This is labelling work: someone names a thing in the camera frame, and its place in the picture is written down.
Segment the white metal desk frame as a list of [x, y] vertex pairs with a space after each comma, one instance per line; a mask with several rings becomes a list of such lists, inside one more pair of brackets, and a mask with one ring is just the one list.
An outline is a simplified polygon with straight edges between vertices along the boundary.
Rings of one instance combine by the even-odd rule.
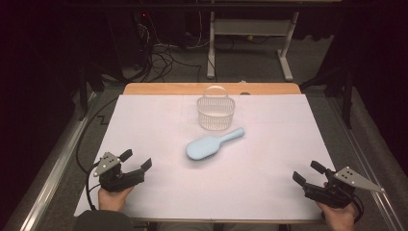
[[210, 15], [210, 38], [207, 58], [207, 77], [216, 77], [216, 52], [215, 36], [263, 36], [284, 37], [285, 44], [276, 51], [282, 72], [287, 82], [293, 81], [287, 53], [291, 44], [299, 12], [295, 12], [287, 20], [261, 20], [261, 19], [216, 19], [214, 12]]

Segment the aluminium rail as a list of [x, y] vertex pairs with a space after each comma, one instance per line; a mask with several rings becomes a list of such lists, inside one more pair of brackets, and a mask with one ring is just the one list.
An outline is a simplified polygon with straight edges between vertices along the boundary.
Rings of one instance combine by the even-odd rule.
[[85, 100], [88, 104], [88, 110], [83, 113], [81, 107], [78, 107], [74, 111], [73, 117], [66, 125], [49, 156], [50, 160], [46, 161], [46, 164], [49, 165], [49, 171], [39, 173], [41, 179], [43, 179], [43, 182], [40, 184], [40, 191], [37, 193], [36, 200], [31, 206], [23, 223], [18, 228], [18, 231], [36, 231], [38, 228], [41, 219], [62, 181], [79, 138], [89, 121], [89, 113], [93, 110], [95, 102], [98, 99], [99, 95], [92, 92]]
[[408, 231], [408, 177], [400, 169], [361, 99], [352, 101], [351, 126], [342, 118], [341, 101], [330, 98], [328, 105], [340, 125], [348, 150], [335, 156], [335, 165], [349, 165], [385, 191], [359, 191], [365, 213], [358, 231]]

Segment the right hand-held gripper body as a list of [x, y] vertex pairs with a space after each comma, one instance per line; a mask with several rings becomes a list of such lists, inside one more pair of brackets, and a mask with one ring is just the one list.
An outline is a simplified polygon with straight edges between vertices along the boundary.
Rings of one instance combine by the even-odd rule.
[[301, 188], [307, 198], [331, 208], [344, 208], [350, 204], [354, 198], [356, 188], [378, 193], [385, 192], [383, 188], [350, 167], [344, 167], [339, 171], [326, 168], [324, 175], [327, 178], [326, 186], [316, 186], [306, 181], [306, 185]]

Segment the person's right hand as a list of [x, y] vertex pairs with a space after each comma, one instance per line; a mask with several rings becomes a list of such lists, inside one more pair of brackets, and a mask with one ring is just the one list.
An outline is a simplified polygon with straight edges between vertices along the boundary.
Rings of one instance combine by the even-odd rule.
[[352, 203], [337, 209], [320, 202], [317, 202], [317, 206], [323, 211], [325, 222], [330, 231], [355, 231], [354, 219], [357, 217], [358, 211]]

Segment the person's left hand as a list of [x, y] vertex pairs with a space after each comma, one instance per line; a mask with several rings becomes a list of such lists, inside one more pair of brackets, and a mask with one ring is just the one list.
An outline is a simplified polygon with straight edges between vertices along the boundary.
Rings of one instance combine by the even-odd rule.
[[126, 202], [127, 196], [134, 188], [125, 189], [122, 192], [108, 192], [103, 188], [98, 191], [98, 207], [100, 210], [120, 212]]

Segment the black metal stand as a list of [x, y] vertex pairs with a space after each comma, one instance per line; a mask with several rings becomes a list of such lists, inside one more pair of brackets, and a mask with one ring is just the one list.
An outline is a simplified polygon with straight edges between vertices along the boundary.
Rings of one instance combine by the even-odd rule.
[[343, 97], [342, 119], [347, 129], [351, 129], [351, 106], [353, 88], [353, 67], [350, 64], [340, 64], [327, 71], [319, 71], [317, 76], [300, 84], [301, 90], [311, 86], [326, 85], [324, 95], [335, 97], [339, 94]]

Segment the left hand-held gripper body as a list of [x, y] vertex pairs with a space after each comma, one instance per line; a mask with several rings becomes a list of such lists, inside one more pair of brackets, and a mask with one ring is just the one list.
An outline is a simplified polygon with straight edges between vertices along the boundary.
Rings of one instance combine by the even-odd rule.
[[100, 158], [93, 176], [99, 178], [101, 188], [110, 193], [119, 193], [144, 181], [145, 171], [139, 168], [125, 173], [121, 170], [122, 163], [119, 156], [111, 152], [106, 152]]

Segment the white plastic basket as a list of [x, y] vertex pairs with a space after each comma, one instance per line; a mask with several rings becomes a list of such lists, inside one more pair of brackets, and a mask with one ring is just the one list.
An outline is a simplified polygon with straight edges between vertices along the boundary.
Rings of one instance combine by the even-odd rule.
[[222, 86], [207, 87], [196, 101], [199, 125], [210, 131], [222, 131], [230, 127], [236, 103]]

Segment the white table sheet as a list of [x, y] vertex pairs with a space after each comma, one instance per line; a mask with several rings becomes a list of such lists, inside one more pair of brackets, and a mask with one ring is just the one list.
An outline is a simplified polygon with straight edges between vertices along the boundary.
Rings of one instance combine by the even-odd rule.
[[318, 223], [320, 210], [293, 180], [320, 185], [310, 164], [333, 163], [305, 95], [238, 95], [231, 127], [243, 137], [192, 161], [191, 141], [208, 136], [194, 95], [122, 95], [99, 151], [133, 155], [128, 172], [152, 167], [128, 197], [125, 214], [145, 220]]

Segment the light blue plastic scoop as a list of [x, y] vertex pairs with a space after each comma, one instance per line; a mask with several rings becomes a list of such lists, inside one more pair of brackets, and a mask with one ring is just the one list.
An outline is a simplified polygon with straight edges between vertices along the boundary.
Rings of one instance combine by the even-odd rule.
[[244, 135], [244, 129], [238, 128], [222, 136], [207, 136], [191, 141], [186, 146], [187, 157], [193, 161], [208, 159], [217, 154], [225, 142], [241, 138]]

